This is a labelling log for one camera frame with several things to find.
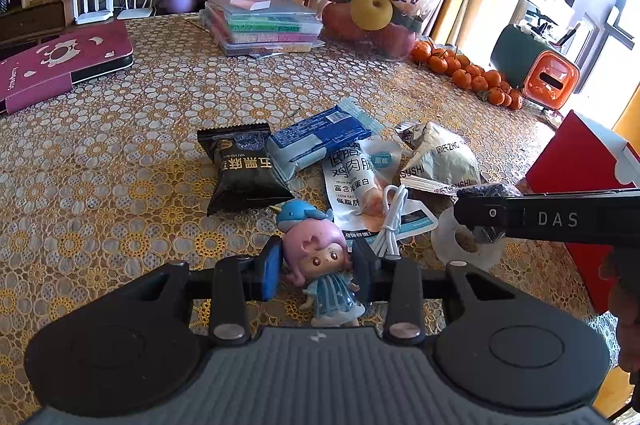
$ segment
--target pink-haired doll figurine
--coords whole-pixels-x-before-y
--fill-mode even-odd
[[[340,228],[327,219],[305,219],[282,238],[284,258],[291,273],[287,280],[301,287],[311,281],[303,293],[306,302],[301,311],[313,307],[314,327],[331,328],[347,324],[357,326],[365,309],[353,296],[359,288],[353,276],[347,243]]]

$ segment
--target pink book cover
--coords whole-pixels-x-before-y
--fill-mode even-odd
[[[126,57],[132,53],[127,27],[119,20],[44,42],[0,62],[0,109],[12,114],[69,92],[74,82],[130,66],[132,58]]]

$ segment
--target chicken breast package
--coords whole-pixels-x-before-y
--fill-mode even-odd
[[[382,228],[383,190],[393,182],[401,153],[395,141],[368,138],[335,151],[322,161],[334,223],[343,231],[349,246],[355,237],[372,242]],[[415,199],[406,200],[401,221],[398,239],[433,230],[438,224],[427,207]]]

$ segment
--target red bag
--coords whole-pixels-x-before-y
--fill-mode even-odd
[[[537,194],[635,188],[640,185],[640,158],[623,137],[570,111],[526,178]],[[593,307],[598,313],[606,312],[613,281],[601,279],[598,267],[611,247],[575,243],[566,247]]]

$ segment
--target white usb cable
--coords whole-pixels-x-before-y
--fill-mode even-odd
[[[391,191],[394,191],[396,195],[391,205],[389,205],[388,196]],[[371,246],[373,253],[378,257],[400,257],[396,233],[400,230],[402,208],[408,196],[409,191],[404,185],[389,185],[385,187],[382,192],[382,209],[385,213],[385,221],[380,228],[380,233],[374,241],[373,246]]]

